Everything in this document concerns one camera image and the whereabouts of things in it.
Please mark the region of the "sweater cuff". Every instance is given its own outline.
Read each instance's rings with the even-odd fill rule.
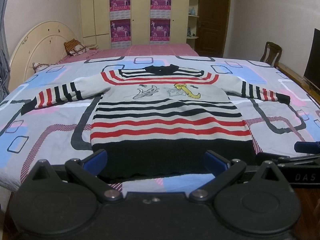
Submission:
[[[21,108],[21,115],[24,115],[24,114],[30,112],[31,110],[34,110],[36,105],[37,105],[36,98],[34,98],[31,102],[24,104]]]
[[[278,102],[284,103],[284,104],[290,104],[290,97],[284,94],[276,93],[276,97],[278,98]]]

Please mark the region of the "cushion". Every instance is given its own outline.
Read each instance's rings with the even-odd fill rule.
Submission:
[[[45,64],[45,63],[32,63],[32,68],[35,71],[35,73],[44,70],[52,65],[58,65],[58,63],[55,64]]]
[[[70,56],[80,55],[89,51],[88,47],[82,45],[80,41],[77,41],[75,39],[65,42],[64,47],[66,49],[67,54]]]

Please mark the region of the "chair back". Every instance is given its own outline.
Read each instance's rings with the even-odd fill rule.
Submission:
[[[279,45],[277,45],[273,42],[267,41],[265,49],[264,49],[264,54],[263,54],[262,58],[260,59],[260,62],[265,62],[273,67],[277,67],[279,60],[280,60],[280,57],[281,57],[281,54],[282,54],[282,48]]]

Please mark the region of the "patterned bedspread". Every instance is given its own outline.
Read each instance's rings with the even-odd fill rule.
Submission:
[[[297,141],[320,140],[320,107],[297,84],[268,64],[223,58],[138,56],[90,59],[53,65],[30,77],[0,103],[0,186],[17,190],[39,159],[63,164],[92,153],[89,140],[92,115],[100,97],[34,110],[21,116],[24,103],[46,87],[74,81],[101,71],[139,69],[174,64],[242,80],[291,97],[290,105],[230,95],[252,133],[256,152],[299,156]],[[128,191],[190,191],[214,178],[188,174],[169,178],[128,181],[113,185]]]

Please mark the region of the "cartoon mouse print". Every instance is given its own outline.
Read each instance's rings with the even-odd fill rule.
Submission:
[[[139,93],[138,95],[134,96],[133,99],[139,99],[139,98],[143,98],[143,97],[150,97],[152,96],[154,93],[158,92],[158,88],[154,85],[152,85],[151,88],[149,88],[148,90],[143,91],[141,88],[138,88]]]

